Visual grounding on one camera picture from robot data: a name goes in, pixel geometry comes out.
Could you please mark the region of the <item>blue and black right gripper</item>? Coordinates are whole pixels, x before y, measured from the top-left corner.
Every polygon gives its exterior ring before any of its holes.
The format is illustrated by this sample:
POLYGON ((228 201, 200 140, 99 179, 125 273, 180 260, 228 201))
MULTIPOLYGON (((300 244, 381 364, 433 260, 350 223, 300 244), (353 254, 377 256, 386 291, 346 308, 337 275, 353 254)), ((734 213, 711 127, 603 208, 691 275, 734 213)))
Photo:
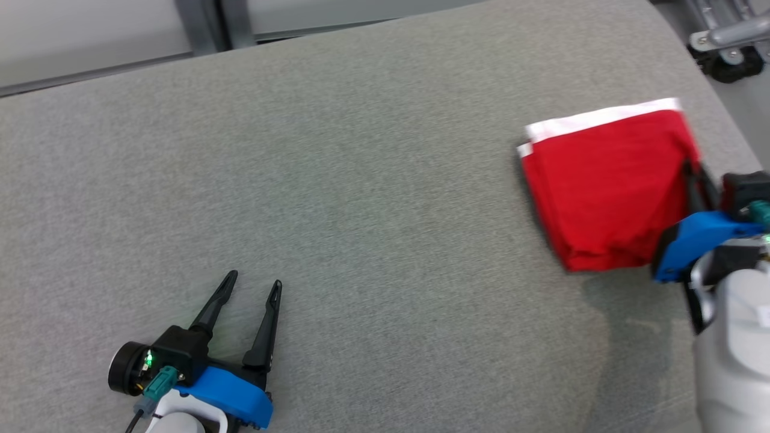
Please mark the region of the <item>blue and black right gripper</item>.
POLYGON ((653 253, 653 280, 660 283, 680 281, 685 269, 729 239, 751 238, 764 231, 760 224, 739 222, 718 211, 720 192, 706 167, 699 167, 697 175, 691 160, 685 159, 683 176, 688 216, 665 229, 658 238, 653 253), (703 204, 707 211, 702 212, 703 204))

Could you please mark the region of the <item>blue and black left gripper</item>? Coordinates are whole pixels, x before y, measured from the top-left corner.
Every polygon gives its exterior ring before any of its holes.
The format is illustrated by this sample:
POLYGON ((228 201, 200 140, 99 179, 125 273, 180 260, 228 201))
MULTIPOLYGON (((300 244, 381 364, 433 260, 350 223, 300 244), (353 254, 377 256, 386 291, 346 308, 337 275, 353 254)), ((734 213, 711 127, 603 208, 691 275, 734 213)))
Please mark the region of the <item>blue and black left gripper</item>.
MULTIPOLYGON (((189 326, 190 331, 214 336, 215 323, 233 293, 238 275, 238 271, 226 274, 189 326)), ((243 356, 243 365, 210 359, 195 382, 188 383, 185 375, 178 373, 176 389, 222 410, 242 425, 267 429, 273 416, 273 401, 266 391, 266 382, 273 364, 282 290, 283 283, 275 280, 252 348, 243 356)))

